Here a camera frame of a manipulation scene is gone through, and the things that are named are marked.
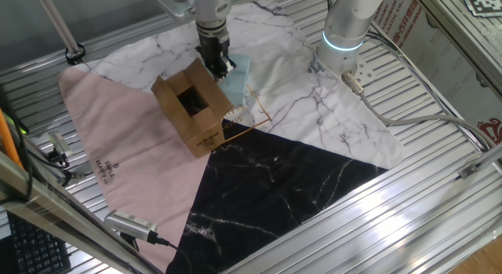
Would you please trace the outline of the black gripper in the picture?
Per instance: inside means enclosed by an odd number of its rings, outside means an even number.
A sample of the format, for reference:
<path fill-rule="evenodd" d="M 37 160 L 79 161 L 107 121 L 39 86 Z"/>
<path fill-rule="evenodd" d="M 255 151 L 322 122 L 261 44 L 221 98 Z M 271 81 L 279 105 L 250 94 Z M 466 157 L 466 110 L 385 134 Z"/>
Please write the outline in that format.
<path fill-rule="evenodd" d="M 199 35 L 199 46 L 196 50 L 201 55 L 205 66 L 213 74 L 216 82 L 227 77 L 227 73 L 236 67 L 235 62 L 228 55 L 230 40 L 228 37 L 207 37 Z"/>

